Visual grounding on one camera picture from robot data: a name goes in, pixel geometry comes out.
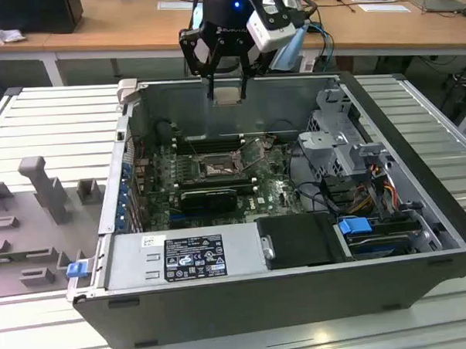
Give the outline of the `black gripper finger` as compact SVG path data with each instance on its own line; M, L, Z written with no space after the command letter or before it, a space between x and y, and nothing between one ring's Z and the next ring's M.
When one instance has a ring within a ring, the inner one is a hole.
M181 30L179 45L191 73L208 80L207 98L212 100L216 67L221 58L227 55L222 32L211 22L203 22L198 29Z
M238 48L240 51L239 58L242 69L240 80L240 99L244 100L247 96L247 81L255 76L256 70L251 66L250 63L250 48L247 46L247 43L245 41L240 42Z

